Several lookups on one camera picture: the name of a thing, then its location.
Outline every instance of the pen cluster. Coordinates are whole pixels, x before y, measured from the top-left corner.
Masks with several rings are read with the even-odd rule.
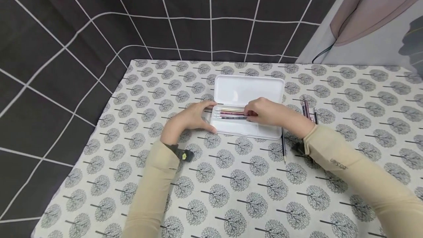
[[[214,116],[218,119],[247,119],[247,116],[244,116],[243,109],[233,108],[219,108]]]

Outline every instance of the beige long sleeve shirt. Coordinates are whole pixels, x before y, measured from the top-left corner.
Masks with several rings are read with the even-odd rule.
[[[305,150],[325,170],[347,182],[375,210],[389,238],[423,237],[423,203],[398,180],[352,149],[342,135],[315,126]],[[122,238],[157,238],[170,183],[179,160],[163,143],[154,143],[128,213]]]

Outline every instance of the tablecloth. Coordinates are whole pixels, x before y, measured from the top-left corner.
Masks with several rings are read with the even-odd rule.
[[[307,98],[321,124],[423,199],[423,85],[403,68],[138,59],[33,237],[119,238],[151,144],[176,113],[213,99],[218,74],[285,79],[284,104],[301,111]],[[281,140],[184,132],[195,157],[179,166],[159,237],[383,237],[361,197],[284,136],[286,165]]]

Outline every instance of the black clip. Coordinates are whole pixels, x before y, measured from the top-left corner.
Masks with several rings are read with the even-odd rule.
[[[175,154],[179,158],[179,160],[182,160],[188,163],[191,162],[192,159],[194,158],[194,152],[191,152],[190,150],[177,149]]]

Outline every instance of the wire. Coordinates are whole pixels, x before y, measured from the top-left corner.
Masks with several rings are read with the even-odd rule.
[[[351,17],[351,15],[357,10],[358,5],[360,5],[361,0],[358,1],[357,6],[353,9],[353,11],[348,15],[348,17],[346,17],[346,19],[343,21],[343,23],[341,24],[341,26],[339,27],[339,31],[342,31],[342,27],[344,26],[345,22]],[[316,55],[316,57],[313,58],[313,60],[311,61],[312,64],[314,64],[314,61],[317,59],[317,57],[323,55],[326,52],[329,52],[330,49],[332,49],[332,47],[334,46],[335,43],[332,43],[331,46],[327,47],[326,49],[324,49],[323,51],[321,51],[318,55]]]

